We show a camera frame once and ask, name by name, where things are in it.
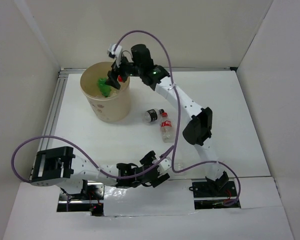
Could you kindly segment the green plastic bottle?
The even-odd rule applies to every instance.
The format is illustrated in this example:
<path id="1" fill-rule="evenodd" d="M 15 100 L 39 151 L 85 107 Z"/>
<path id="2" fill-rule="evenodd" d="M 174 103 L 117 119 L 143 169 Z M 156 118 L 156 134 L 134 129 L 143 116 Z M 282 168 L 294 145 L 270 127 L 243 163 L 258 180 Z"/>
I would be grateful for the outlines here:
<path id="1" fill-rule="evenodd" d="M 97 80 L 97 86 L 102 94 L 102 96 L 104 96 L 105 98 L 109 97 L 111 94 L 111 87 L 109 85 L 106 84 L 107 78 L 99 78 Z"/>

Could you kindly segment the large clear unlabelled bottle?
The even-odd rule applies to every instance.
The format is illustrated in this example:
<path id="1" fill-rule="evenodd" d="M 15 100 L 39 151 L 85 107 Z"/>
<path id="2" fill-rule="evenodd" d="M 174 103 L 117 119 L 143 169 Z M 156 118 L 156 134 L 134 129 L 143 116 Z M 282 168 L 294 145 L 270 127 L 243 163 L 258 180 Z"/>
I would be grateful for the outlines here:
<path id="1" fill-rule="evenodd" d="M 172 173 L 177 176 L 184 176 L 186 172 L 184 169 L 186 168 L 185 164 L 183 162 L 174 161 L 172 163 Z"/>

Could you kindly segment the small clear bottle red label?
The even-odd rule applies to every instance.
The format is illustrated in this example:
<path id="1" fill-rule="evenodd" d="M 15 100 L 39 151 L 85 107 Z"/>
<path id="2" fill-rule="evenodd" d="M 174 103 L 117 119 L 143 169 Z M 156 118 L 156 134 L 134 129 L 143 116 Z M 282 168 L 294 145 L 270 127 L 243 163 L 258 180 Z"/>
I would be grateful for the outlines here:
<path id="1" fill-rule="evenodd" d="M 175 140 L 174 128 L 166 112 L 161 114 L 160 132 L 165 143 L 173 143 Z"/>

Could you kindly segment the clear bottle black label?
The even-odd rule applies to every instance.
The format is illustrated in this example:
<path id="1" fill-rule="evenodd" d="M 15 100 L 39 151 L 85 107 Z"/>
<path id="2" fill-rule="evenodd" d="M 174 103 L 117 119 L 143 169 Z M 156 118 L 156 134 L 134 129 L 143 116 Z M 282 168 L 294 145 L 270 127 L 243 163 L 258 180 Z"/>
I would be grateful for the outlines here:
<path id="1" fill-rule="evenodd" d="M 165 112 L 164 109 L 157 109 L 157 108 L 146 110 L 143 115 L 143 121 L 146 123 L 155 122 L 164 112 Z"/>

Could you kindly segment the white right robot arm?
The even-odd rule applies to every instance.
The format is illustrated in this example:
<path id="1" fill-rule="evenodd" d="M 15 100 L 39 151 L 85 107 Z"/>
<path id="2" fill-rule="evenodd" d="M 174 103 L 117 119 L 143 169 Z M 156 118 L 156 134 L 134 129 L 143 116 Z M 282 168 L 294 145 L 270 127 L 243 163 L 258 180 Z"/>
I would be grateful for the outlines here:
<path id="1" fill-rule="evenodd" d="M 184 117 L 186 126 L 175 135 L 182 135 L 188 144 L 194 146 L 201 164 L 215 163 L 218 158 L 211 147 L 213 111 L 194 102 L 175 84 L 171 72 L 154 64 L 150 51 L 144 44 L 131 48 L 132 61 L 128 61 L 123 55 L 123 48 L 118 44 L 110 45 L 107 53 L 114 62 L 107 73 L 106 85 L 119 90 L 119 79 L 126 82 L 128 77 L 139 77 L 146 86 L 177 109 L 179 118 Z"/>

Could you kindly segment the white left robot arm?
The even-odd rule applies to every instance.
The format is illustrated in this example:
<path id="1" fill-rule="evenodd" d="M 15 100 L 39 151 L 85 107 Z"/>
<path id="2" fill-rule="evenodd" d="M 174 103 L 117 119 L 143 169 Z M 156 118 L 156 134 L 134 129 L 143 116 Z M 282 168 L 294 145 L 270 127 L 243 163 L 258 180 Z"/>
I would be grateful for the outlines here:
<path id="1" fill-rule="evenodd" d="M 169 179 L 171 161 L 158 161 L 154 151 L 147 153 L 140 164 L 102 164 L 95 167 L 91 161 L 74 154 L 72 147 L 64 146 L 37 152 L 29 182 L 36 187 L 58 186 L 78 200 L 87 197 L 88 182 L 120 189 L 138 186 L 157 187 Z"/>

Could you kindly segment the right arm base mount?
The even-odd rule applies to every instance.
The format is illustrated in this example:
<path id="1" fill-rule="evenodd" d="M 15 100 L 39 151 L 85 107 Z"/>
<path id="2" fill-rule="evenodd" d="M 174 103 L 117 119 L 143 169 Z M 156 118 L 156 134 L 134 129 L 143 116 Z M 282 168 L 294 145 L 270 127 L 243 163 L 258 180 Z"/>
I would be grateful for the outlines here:
<path id="1" fill-rule="evenodd" d="M 194 209 L 228 209 L 240 208 L 235 182 L 229 180 L 226 171 L 216 180 L 205 178 L 204 181 L 193 181 L 188 188 L 193 194 Z"/>

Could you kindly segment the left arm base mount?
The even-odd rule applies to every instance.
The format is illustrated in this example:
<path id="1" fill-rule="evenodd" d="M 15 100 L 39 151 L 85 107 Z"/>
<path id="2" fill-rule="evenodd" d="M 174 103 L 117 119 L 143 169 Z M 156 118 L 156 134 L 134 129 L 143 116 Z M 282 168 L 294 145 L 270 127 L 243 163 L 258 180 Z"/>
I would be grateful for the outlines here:
<path id="1" fill-rule="evenodd" d="M 104 184 L 83 180 L 75 190 L 79 192 L 70 193 L 69 190 L 60 189 L 56 209 L 58 213 L 87 212 L 94 217 L 104 216 Z"/>

